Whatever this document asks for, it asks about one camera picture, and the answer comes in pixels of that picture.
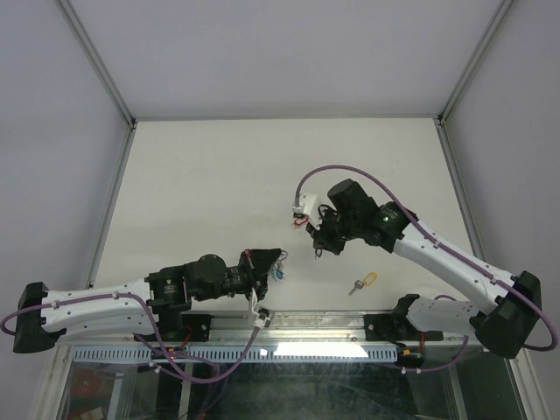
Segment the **key with red tag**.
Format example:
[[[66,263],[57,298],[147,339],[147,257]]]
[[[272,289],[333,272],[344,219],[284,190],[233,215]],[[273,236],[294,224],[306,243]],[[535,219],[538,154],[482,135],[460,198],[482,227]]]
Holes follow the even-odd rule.
[[[302,226],[304,226],[307,223],[308,219],[306,217],[301,218],[301,219],[295,219],[292,223],[291,223],[291,228],[292,229],[298,229],[301,228]]]

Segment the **large keyring with coloured keys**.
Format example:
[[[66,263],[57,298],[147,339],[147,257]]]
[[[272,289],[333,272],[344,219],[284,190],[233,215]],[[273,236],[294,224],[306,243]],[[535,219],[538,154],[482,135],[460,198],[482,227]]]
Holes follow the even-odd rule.
[[[289,254],[286,250],[281,250],[280,256],[269,269],[269,279],[275,282],[283,281],[285,279],[284,262],[288,255]]]

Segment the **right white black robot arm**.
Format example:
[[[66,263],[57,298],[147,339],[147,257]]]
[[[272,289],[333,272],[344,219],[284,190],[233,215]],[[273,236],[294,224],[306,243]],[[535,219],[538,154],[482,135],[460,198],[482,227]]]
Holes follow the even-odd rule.
[[[339,255],[347,242],[396,254],[428,270],[463,296],[437,300],[410,293],[401,297],[377,331],[385,340],[410,339],[419,332],[474,337],[492,353],[513,359],[535,327],[542,308],[540,280],[528,271],[514,275],[468,255],[436,235],[393,201],[379,206],[351,179],[335,185],[326,205],[314,194],[303,198],[306,228],[318,252]]]

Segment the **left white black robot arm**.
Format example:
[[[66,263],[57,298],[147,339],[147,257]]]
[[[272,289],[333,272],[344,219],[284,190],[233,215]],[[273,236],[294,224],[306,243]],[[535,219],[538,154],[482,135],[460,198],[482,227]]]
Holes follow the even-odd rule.
[[[263,300],[286,256],[280,248],[245,249],[235,266],[227,266],[208,254],[100,289],[51,290],[42,282],[29,283],[12,314],[14,329],[3,319],[1,330],[12,336],[16,354],[41,353],[88,334],[158,334],[173,340],[182,333],[184,312],[195,302],[237,295],[252,305]]]

